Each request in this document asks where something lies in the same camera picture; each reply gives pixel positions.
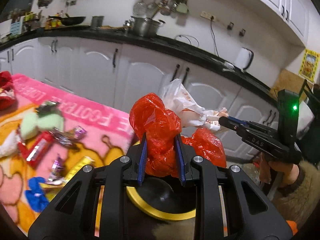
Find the metal screw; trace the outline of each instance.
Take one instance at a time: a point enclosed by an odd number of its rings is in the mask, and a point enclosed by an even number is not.
[[[233,165],[233,166],[231,166],[231,170],[232,170],[233,172],[239,172],[239,171],[240,171],[240,167],[237,166],[237,165]]]
[[[201,163],[203,162],[203,158],[201,156],[195,156],[193,157],[193,160],[196,162],[196,163]]]
[[[127,163],[129,160],[130,160],[130,158],[129,158],[128,156],[122,156],[122,157],[120,158],[120,161],[121,161],[122,163]]]
[[[92,166],[86,165],[86,166],[84,166],[84,167],[82,168],[82,170],[83,170],[84,172],[90,172],[90,171],[92,171]]]

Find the electric cord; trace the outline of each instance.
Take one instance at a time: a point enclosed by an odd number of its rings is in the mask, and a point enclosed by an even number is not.
[[[216,35],[214,35],[214,31],[213,31],[213,29],[212,29],[212,22],[213,22],[212,20],[213,20],[213,17],[211,17],[211,19],[210,19],[211,36],[212,36],[212,34],[213,34],[212,39],[213,39],[213,41],[214,41],[215,51],[217,52],[218,57],[220,57],[220,56],[219,56],[219,53],[218,53],[218,49],[217,49]]]
[[[193,38],[193,39],[195,39],[196,40],[196,42],[198,43],[198,45],[197,45],[197,47],[199,47],[200,46],[200,43],[199,43],[199,41],[194,37],[194,36],[191,36],[191,35],[186,35],[186,34],[179,34],[179,35],[177,35],[177,36],[175,36],[175,40],[177,40],[177,38],[178,37],[184,37],[184,38],[186,38],[186,39],[188,39],[188,37],[190,37],[190,38]]]

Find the black countertop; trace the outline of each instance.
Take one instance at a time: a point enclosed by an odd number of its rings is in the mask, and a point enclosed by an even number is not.
[[[79,37],[86,39],[94,39],[101,41],[109,41],[119,44],[131,44],[147,49],[152,49],[164,54],[171,55],[176,58],[183,59],[187,62],[193,63],[213,71],[229,80],[239,84],[240,86],[248,89],[252,93],[266,100],[273,106],[276,106],[276,100],[269,95],[270,88],[264,83],[253,77],[248,73],[242,73],[239,69],[235,68],[235,73],[224,72],[224,62],[226,60],[219,58],[207,51],[191,46],[184,42],[176,41],[163,36],[156,38],[142,38],[131,34],[125,34],[119,31],[110,30],[90,30],[86,26],[74,26],[69,28],[59,28],[54,30],[44,31],[38,29],[29,34],[21,35],[0,45],[0,51],[5,50],[17,43],[31,40],[39,37]]]

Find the white plastic bag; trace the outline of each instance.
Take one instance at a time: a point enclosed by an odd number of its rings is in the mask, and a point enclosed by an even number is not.
[[[302,101],[299,105],[299,119],[297,128],[297,138],[301,140],[308,132],[309,127],[315,116],[310,110],[309,106]]]
[[[228,117],[227,109],[221,108],[215,111],[199,106],[185,89],[181,79],[175,79],[164,87],[161,99],[165,108],[174,111],[180,117],[183,128],[189,126],[208,128],[214,134],[228,130],[219,124],[221,116]]]

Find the red plastic bag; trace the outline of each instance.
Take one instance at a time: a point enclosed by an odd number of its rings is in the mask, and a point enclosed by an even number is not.
[[[147,134],[148,161],[146,173],[157,177],[178,177],[174,137],[182,132],[180,118],[165,109],[162,100],[154,93],[140,98],[132,107],[130,124],[140,140]]]
[[[184,144],[191,145],[196,154],[211,161],[214,165],[226,168],[227,161],[222,143],[207,128],[197,129],[191,138],[181,136]]]

